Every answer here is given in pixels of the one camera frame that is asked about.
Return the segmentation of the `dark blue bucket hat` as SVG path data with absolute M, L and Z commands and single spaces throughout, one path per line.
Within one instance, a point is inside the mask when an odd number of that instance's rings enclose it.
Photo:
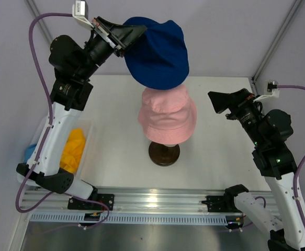
M 189 74 L 188 52 L 181 27 L 174 21 L 159 23 L 146 17 L 131 17 L 125 25 L 144 25 L 147 30 L 125 53 L 132 77 L 157 90 L 173 89 Z

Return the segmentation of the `pink bucket hat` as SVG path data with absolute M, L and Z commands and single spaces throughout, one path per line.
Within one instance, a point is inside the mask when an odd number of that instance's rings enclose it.
M 146 88 L 138 122 L 150 141 L 181 144 L 195 130 L 197 109 L 184 84 L 169 90 Z

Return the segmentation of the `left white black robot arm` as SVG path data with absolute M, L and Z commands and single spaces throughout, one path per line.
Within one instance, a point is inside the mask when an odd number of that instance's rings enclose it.
M 97 17 L 83 47 L 67 35 L 52 41 L 49 62 L 54 67 L 55 82 L 50 111 L 36 149 L 16 168 L 19 182 L 79 197 L 85 209 L 97 206 L 97 188 L 61 168 L 61 155 L 93 89 L 90 77 L 112 54 L 123 57 L 146 30 L 144 25 L 117 25 Z

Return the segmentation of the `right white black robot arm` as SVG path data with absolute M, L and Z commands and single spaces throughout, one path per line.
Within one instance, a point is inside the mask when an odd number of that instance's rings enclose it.
M 247 89 L 234 93 L 209 92 L 216 113 L 229 110 L 228 120 L 237 120 L 254 144 L 253 161 L 274 196 L 280 217 L 260 205 L 242 184 L 225 189 L 221 202 L 209 198 L 208 208 L 243 213 L 267 236 L 269 250 L 305 250 L 305 202 L 298 181 L 297 165 L 285 141 L 293 134 L 291 116 L 273 109 L 262 113 L 264 95 Z

